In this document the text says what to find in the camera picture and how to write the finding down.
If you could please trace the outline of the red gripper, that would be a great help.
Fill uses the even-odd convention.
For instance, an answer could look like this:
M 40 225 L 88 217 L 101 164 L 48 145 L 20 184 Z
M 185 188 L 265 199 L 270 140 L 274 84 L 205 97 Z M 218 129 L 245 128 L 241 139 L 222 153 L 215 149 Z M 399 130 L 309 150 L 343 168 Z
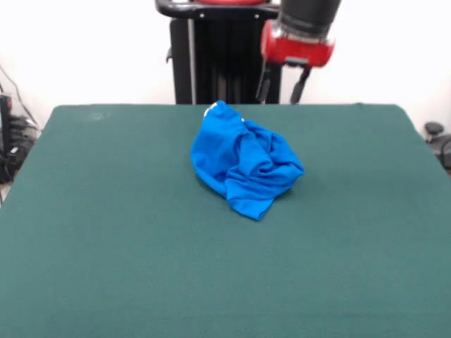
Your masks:
M 309 79 L 311 68 L 322 68 L 330 60 L 335 48 L 331 40 L 308 40 L 290 35 L 278 27 L 275 20 L 265 22 L 261 33 L 261 55 L 269 63 L 278 65 L 307 66 L 293 87 L 290 103 L 298 104 L 305 85 Z M 271 66 L 262 63 L 256 99 L 266 103 L 271 87 Z

